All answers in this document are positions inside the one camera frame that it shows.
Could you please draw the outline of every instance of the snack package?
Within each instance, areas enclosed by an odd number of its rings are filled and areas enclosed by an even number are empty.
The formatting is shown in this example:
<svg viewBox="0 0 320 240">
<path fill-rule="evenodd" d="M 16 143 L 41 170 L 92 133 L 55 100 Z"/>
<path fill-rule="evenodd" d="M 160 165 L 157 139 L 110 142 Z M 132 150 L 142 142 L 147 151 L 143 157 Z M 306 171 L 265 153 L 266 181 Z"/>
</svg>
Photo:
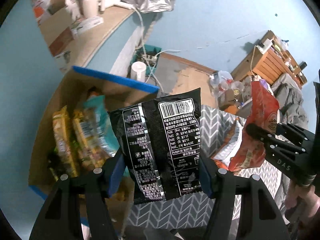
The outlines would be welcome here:
<svg viewBox="0 0 320 240">
<path fill-rule="evenodd" d="M 251 87 L 252 109 L 244 125 L 240 149 L 229 164 L 230 171 L 260 167 L 264 162 L 266 153 L 263 143 L 254 140 L 246 133 L 245 127 L 247 124 L 255 123 L 270 133 L 276 132 L 279 110 L 277 99 L 259 81 L 252 82 Z"/>
<path fill-rule="evenodd" d="M 60 176 L 66 173 L 66 170 L 58 156 L 57 147 L 48 154 L 48 169 L 50 170 L 55 181 L 58 181 Z"/>
<path fill-rule="evenodd" d="M 243 124 L 236 118 L 234 124 L 227 136 L 224 138 L 223 144 L 215 151 L 211 159 L 213 159 L 219 168 L 228 170 L 231 158 L 233 158 L 240 148 L 242 141 Z"/>
<path fill-rule="evenodd" d="M 135 181 L 134 204 L 169 200 L 201 190 L 200 88 L 109 113 Z"/>
<path fill-rule="evenodd" d="M 92 133 L 98 138 L 99 146 L 108 156 L 114 157 L 119 149 L 119 143 L 112 130 L 104 99 L 105 96 L 90 95 L 84 103 L 84 115 L 90 124 Z"/>
<path fill-rule="evenodd" d="M 82 152 L 80 152 L 80 159 L 84 168 L 102 167 L 106 160 L 105 154 L 100 148 L 97 138 L 92 134 L 90 125 L 84 118 L 82 111 L 74 111 L 72 124 L 76 132 L 77 141 L 82 150 Z"/>
<path fill-rule="evenodd" d="M 60 157 L 67 174 L 71 177 L 77 177 L 79 175 L 79 166 L 76 153 L 73 151 L 70 144 L 71 125 L 67 106 L 63 107 L 60 111 L 53 113 L 52 126 L 58 149 L 58 156 Z"/>
</svg>

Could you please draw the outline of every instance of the screw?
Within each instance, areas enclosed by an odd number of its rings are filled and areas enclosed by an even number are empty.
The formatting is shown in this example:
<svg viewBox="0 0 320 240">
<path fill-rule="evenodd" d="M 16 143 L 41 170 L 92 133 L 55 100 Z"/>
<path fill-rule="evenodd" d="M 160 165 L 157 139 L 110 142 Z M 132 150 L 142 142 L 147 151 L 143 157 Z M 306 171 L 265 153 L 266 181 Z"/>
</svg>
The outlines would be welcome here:
<svg viewBox="0 0 320 240">
<path fill-rule="evenodd" d="M 99 173 L 101 173 L 102 172 L 102 169 L 101 168 L 95 168 L 94 170 L 93 170 L 93 173 L 94 174 L 99 174 Z"/>
<path fill-rule="evenodd" d="M 62 174 L 61 176 L 60 176 L 60 179 L 61 180 L 66 180 L 68 178 L 68 175 L 67 174 Z"/>
<path fill-rule="evenodd" d="M 257 175 L 257 174 L 253 174 L 252 175 L 252 178 L 254 179 L 254 180 L 259 180 L 260 179 L 260 176 L 259 175 Z"/>
<path fill-rule="evenodd" d="M 226 173 L 227 173 L 227 170 L 224 169 L 224 168 L 220 168 L 220 169 L 218 169 L 218 172 L 219 172 L 220 174 L 226 174 Z"/>
</svg>

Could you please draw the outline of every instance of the white cup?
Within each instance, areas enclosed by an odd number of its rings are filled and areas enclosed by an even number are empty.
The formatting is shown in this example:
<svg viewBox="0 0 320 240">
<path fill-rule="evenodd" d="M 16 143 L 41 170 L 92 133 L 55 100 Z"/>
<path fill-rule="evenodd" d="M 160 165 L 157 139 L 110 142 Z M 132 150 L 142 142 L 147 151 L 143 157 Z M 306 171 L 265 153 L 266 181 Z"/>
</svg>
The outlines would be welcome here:
<svg viewBox="0 0 320 240">
<path fill-rule="evenodd" d="M 82 0 L 82 10 L 83 10 L 84 17 L 86 18 L 96 17 L 99 12 L 99 4 L 100 4 L 100 10 L 104 11 L 105 0 Z"/>
<path fill-rule="evenodd" d="M 141 61 L 136 61 L 131 65 L 131 79 L 135 79 L 140 82 L 146 80 L 147 65 Z"/>
</svg>

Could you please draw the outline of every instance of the power cord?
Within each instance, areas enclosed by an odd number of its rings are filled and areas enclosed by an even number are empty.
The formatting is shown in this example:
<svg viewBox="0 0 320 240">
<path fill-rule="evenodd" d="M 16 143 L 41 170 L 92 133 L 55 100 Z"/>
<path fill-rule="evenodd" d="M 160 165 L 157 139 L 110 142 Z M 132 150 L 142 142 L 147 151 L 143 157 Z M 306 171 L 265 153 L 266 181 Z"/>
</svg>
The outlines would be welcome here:
<svg viewBox="0 0 320 240">
<path fill-rule="evenodd" d="M 147 52 L 146 52 L 146 48 L 145 48 L 145 46 L 144 46 L 144 40 L 143 40 L 144 25 L 143 25 L 142 16 L 141 16 L 140 12 L 139 12 L 136 8 L 133 8 L 133 9 L 134 9 L 135 12 L 138 14 L 139 19 L 140 19 L 141 32 L 142 32 L 142 33 L 141 33 L 141 45 L 142 45 L 142 49 L 143 49 L 143 54 L 145 55 L 145 58 L 146 58 L 147 65 L 148 65 L 148 67 L 149 67 L 149 69 L 150 69 L 150 76 L 152 75 L 152 76 L 154 77 L 154 79 L 156 80 L 157 84 L 159 85 L 159 87 L 160 87 L 160 89 L 161 89 L 161 92 L 164 92 L 164 89 L 163 89 L 160 81 L 157 79 L 157 77 L 156 77 L 155 74 L 153 73 L 153 70 L 154 70 L 155 67 L 151 68 L 151 67 L 150 67 L 150 63 L 149 63 L 149 61 L 147 60 Z"/>
<path fill-rule="evenodd" d="M 166 51 L 181 52 L 181 50 L 174 50 L 174 49 L 163 50 L 163 51 L 161 51 L 161 52 L 159 52 L 159 53 L 157 53 L 156 55 L 153 56 L 153 58 L 155 58 L 154 61 L 156 61 L 158 55 L 160 55 L 161 53 L 166 52 Z M 152 69 L 150 70 L 151 73 L 153 73 L 155 67 L 156 67 L 156 65 L 154 65 L 154 66 L 152 67 Z"/>
<path fill-rule="evenodd" d="M 141 40 L 139 45 L 136 46 L 136 50 L 142 48 L 142 44 L 146 43 L 146 41 L 149 39 L 149 37 L 150 37 L 150 35 L 151 35 L 152 31 L 153 31 L 153 27 L 155 26 L 156 22 L 158 21 L 159 15 L 160 15 L 159 13 L 155 13 L 155 15 L 154 15 L 154 17 L 152 19 L 152 22 L 151 22 L 146 34 L 143 37 L 143 40 Z"/>
<path fill-rule="evenodd" d="M 255 52 L 255 50 L 256 50 L 257 47 L 258 47 L 257 45 L 255 45 L 255 46 L 253 47 L 253 53 L 252 53 L 252 58 L 251 58 L 251 63 L 250 63 L 250 70 L 251 70 L 252 75 L 253 75 L 255 78 L 258 78 L 258 76 L 252 71 L 252 62 L 253 62 L 254 52 Z"/>
</svg>

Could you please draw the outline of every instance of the blue tape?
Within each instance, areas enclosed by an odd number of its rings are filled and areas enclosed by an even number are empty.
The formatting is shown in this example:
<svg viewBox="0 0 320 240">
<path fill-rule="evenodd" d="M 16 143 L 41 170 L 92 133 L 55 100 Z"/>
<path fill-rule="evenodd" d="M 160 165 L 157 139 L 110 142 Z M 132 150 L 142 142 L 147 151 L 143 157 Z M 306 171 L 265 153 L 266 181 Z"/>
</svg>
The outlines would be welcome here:
<svg viewBox="0 0 320 240">
<path fill-rule="evenodd" d="M 43 193 L 37 186 L 30 185 L 29 186 L 37 195 L 39 195 L 43 200 L 47 199 L 47 194 Z"/>
<path fill-rule="evenodd" d="M 109 178 L 109 189 L 108 189 L 108 196 L 111 197 L 114 193 L 117 192 L 122 175 L 124 174 L 126 165 L 124 164 L 123 155 L 121 155 L 113 169 L 113 172 Z"/>
<path fill-rule="evenodd" d="M 130 78 L 120 77 L 113 74 L 100 72 L 93 69 L 73 66 L 73 70 L 77 73 L 80 73 L 82 75 L 94 77 L 94 78 L 100 78 L 104 80 L 108 80 L 114 83 L 118 83 L 120 85 L 124 85 L 133 89 L 145 91 L 150 94 L 158 93 L 159 88 L 150 84 L 142 83 L 140 81 L 136 81 Z"/>
</svg>

